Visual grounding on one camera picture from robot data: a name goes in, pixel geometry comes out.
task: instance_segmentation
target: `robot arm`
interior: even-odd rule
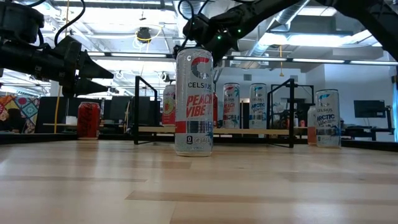
[[[384,0],[316,0],[325,6],[333,6],[342,14],[355,18],[365,26],[396,60],[398,60],[398,15]],[[194,16],[193,26],[187,22],[183,33],[189,40],[213,54],[214,62],[220,61],[229,49],[238,50],[238,40],[260,22],[299,0],[258,0],[240,4],[212,18],[203,14]]]

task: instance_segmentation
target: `colorful quilt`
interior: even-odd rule
[[[21,115],[26,119],[24,133],[35,133],[37,112],[39,111],[39,99],[17,96],[0,97],[0,119],[5,120],[7,110],[11,108],[19,109]]]

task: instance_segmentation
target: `ceiling light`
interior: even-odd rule
[[[102,52],[88,52],[88,56],[105,56]]]
[[[344,38],[338,35],[297,34],[289,37],[287,44],[307,47],[338,47]]]
[[[286,58],[275,58],[275,57],[237,57],[233,60],[244,60],[244,61],[259,61],[259,62],[286,62]]]
[[[398,62],[381,62],[381,61],[350,61],[352,65],[398,65]]]
[[[166,58],[166,54],[130,54],[130,53],[111,53],[113,57],[147,57],[147,58]]]
[[[274,44],[277,45],[287,44],[286,36],[281,34],[265,33],[259,40],[260,46],[268,46]]]
[[[293,59],[293,62],[309,62],[309,63],[344,63],[344,60],[294,58],[294,59]]]
[[[377,42],[377,43],[373,44],[372,47],[382,47],[382,45],[379,42]]]
[[[306,6],[299,13],[299,16],[334,16],[337,10],[334,7]]]

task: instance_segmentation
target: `celsius logo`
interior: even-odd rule
[[[257,91],[262,90],[262,86],[254,87],[254,94],[257,95]]]
[[[227,93],[227,91],[232,90],[233,88],[234,88],[233,86],[229,86],[229,87],[225,88],[225,94],[226,94],[228,97],[231,97],[231,96],[232,96],[232,93]]]
[[[321,106],[329,106],[330,104],[328,102],[325,102],[325,99],[327,99],[330,96],[330,94],[324,94],[319,96],[319,104]]]
[[[209,78],[209,74],[207,73],[201,73],[198,70],[198,65],[200,63],[208,63],[210,61],[210,59],[205,58],[205,57],[197,57],[195,58],[192,63],[191,63],[191,71],[193,73],[194,76],[201,78],[201,79],[207,79]]]

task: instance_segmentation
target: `wooden floor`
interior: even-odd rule
[[[0,146],[0,223],[398,223],[398,154],[66,141]]]

